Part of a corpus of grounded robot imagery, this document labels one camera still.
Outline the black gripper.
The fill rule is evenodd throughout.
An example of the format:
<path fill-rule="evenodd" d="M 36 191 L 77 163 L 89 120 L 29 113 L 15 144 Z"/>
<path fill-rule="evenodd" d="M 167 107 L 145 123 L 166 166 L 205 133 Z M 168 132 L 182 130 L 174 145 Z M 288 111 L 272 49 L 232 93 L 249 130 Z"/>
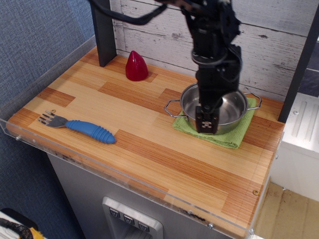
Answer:
<path fill-rule="evenodd" d="M 241 47 L 214 48 L 196 44 L 192 59 L 198 65 L 196 79 L 201 106 L 195 108 L 196 131 L 216 134 L 219 125 L 219 107 L 225 94 L 238 90 L 242 70 Z"/>

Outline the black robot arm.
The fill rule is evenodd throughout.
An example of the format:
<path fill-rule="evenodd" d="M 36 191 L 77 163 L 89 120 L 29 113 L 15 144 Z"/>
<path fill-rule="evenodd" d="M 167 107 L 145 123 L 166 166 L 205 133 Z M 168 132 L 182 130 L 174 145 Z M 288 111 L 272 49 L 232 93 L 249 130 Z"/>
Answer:
<path fill-rule="evenodd" d="M 193 40 L 192 60 L 200 105 L 195 109 L 196 130 L 215 134 L 220 123 L 222 97 L 238 90 L 241 48 L 232 44 L 240 21 L 229 0 L 163 0 L 180 8 Z"/>

